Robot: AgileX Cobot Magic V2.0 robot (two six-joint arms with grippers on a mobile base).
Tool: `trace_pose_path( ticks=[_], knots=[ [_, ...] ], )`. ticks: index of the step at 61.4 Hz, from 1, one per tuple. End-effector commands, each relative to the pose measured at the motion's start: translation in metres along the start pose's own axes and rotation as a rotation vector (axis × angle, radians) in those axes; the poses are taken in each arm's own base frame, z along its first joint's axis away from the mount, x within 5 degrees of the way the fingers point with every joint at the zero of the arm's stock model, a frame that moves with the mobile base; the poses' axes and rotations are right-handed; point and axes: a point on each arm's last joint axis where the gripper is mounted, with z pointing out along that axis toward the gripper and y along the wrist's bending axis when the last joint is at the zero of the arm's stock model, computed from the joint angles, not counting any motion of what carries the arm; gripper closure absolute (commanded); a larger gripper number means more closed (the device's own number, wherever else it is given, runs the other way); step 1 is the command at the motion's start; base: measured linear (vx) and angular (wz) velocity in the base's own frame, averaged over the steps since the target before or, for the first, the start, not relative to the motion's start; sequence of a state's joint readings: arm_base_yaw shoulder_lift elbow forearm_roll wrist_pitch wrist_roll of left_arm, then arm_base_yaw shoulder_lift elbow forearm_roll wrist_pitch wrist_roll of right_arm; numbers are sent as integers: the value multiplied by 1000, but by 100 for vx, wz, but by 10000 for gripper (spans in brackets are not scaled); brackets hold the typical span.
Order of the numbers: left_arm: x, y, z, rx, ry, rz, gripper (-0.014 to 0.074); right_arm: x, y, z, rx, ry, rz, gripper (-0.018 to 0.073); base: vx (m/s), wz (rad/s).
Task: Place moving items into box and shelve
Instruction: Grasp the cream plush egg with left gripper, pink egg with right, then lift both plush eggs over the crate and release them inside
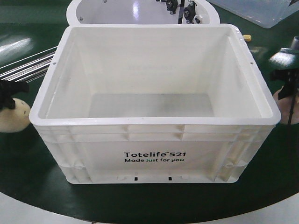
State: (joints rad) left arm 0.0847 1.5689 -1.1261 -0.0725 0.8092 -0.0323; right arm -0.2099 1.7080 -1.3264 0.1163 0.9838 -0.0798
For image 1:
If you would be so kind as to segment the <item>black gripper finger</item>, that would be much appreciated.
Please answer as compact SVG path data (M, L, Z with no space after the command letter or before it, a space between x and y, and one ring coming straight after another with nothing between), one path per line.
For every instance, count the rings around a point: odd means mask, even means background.
M15 82L15 81L0 81L0 92L1 93L19 93L29 92L29 84L26 82Z
M290 81L295 79L298 69L274 70L270 73L270 80Z
M0 108L15 109L15 101L10 96L0 97Z
M285 82L283 88L281 89L281 98L286 98L293 96L294 93L299 92L299 83L298 82Z

